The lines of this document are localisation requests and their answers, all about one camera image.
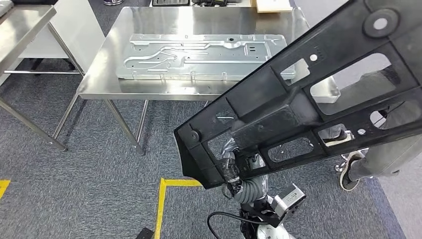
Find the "gray pants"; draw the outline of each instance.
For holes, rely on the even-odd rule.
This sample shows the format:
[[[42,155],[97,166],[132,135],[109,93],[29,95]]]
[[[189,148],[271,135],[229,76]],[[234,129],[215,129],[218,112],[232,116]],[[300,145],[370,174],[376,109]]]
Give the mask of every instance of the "gray pants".
[[[359,95],[371,95],[373,89],[388,92],[394,89],[395,80],[397,83],[394,74],[390,73],[391,68],[389,67],[383,71],[365,74],[358,82],[344,88],[342,94],[343,91],[346,91],[346,95],[351,95],[347,91],[352,91],[356,94],[354,98],[359,98]],[[394,128],[413,122],[422,115],[419,106],[412,101],[392,105],[387,112],[385,122],[379,127],[381,129]],[[349,178],[356,181],[371,176],[395,175],[403,164],[416,158],[421,152],[422,134],[371,147],[363,159],[351,165]]]
[[[421,116],[420,108],[413,102],[391,106],[385,123],[380,128],[393,128],[414,121]],[[356,181],[371,176],[391,176],[400,167],[422,152],[422,134],[369,148],[365,157],[352,163],[349,178]]]

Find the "person's leg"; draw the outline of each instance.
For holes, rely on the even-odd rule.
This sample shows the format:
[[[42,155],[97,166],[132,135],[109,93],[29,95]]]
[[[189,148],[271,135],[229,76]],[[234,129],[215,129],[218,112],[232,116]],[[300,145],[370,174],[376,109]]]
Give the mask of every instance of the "person's leg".
[[[416,103],[399,103],[390,107],[386,121],[380,128],[389,129],[410,123],[421,115],[421,109]],[[395,175],[402,165],[416,158],[421,152],[422,134],[371,147],[365,157],[356,155],[355,160],[348,162],[348,167],[340,177],[340,185],[349,191],[361,178]]]

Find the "table top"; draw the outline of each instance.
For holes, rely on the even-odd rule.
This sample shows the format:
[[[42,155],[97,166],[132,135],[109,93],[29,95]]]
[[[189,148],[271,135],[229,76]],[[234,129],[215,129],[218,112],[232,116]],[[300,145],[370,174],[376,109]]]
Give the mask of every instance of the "table top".
[[[55,14],[51,5],[18,5],[0,17],[0,75]]]
[[[214,100],[236,81],[124,80],[117,64],[134,33],[139,34],[281,34],[290,44],[309,26],[300,8],[258,14],[251,7],[124,7],[78,88],[84,99]],[[307,74],[295,65],[296,77]],[[318,96],[332,97],[331,79],[321,84]]]

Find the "black cable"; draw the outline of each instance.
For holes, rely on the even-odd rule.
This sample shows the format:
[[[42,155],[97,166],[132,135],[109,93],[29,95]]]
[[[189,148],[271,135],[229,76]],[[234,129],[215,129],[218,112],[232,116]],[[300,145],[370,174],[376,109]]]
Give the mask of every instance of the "black cable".
[[[235,215],[235,214],[231,214],[231,213],[226,213],[226,212],[213,212],[213,213],[209,214],[209,215],[208,215],[208,217],[207,217],[207,225],[208,225],[208,228],[210,229],[211,233],[212,233],[212,234],[214,235],[214,237],[215,237],[215,238],[217,238],[217,239],[220,239],[220,238],[217,236],[217,234],[214,232],[214,230],[212,229],[212,227],[211,227],[211,225],[210,225],[210,219],[211,219],[211,217],[212,217],[212,216],[214,216],[214,215],[223,215],[223,216],[231,217],[231,218],[238,219],[238,220],[241,220],[241,221],[244,221],[244,222],[254,223],[254,224],[258,224],[258,225],[268,225],[268,224],[269,224],[269,223],[266,223],[266,222],[256,222],[256,221],[252,221],[252,220],[249,220],[249,219],[246,219],[246,218],[242,218],[242,217],[239,217],[239,216],[237,216],[237,215]]]
[[[399,104],[398,106],[394,107],[393,109],[391,109],[390,111],[387,112],[387,116],[385,117],[385,119],[387,119],[388,114],[393,112],[394,110],[396,110],[398,107],[402,106],[406,101],[403,101],[401,104]],[[375,123],[373,123],[373,125],[376,127],[376,124],[380,121],[384,119],[384,117],[381,117],[381,119],[377,120]]]

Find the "rectangular hole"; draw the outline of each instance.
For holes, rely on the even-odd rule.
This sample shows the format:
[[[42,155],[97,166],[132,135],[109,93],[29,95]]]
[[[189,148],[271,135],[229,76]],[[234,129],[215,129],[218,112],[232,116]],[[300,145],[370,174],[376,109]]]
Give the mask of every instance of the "rectangular hole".
[[[349,142],[355,139],[353,133],[347,130],[342,123],[319,131],[318,136],[322,139],[327,147]]]
[[[219,136],[211,139],[207,142],[208,149],[211,151],[211,153],[214,155],[214,158],[216,160],[221,160],[221,150],[225,143],[231,138],[231,135],[229,131],[226,131]]]
[[[314,146],[308,138],[301,137],[268,150],[271,161],[279,163],[312,152]]]
[[[372,112],[372,124],[379,129],[391,129],[420,119],[422,110],[416,101],[397,102]]]
[[[302,58],[283,70],[280,75],[283,80],[286,82],[287,85],[291,85],[294,82],[297,82],[306,76],[308,76],[311,72],[309,71],[309,66],[306,61]]]
[[[400,79],[388,58],[374,53],[355,64],[332,75],[338,89],[331,89],[337,96],[330,103],[318,103],[321,111],[332,115],[393,91]],[[322,96],[319,82],[311,87],[311,95],[316,102]]]

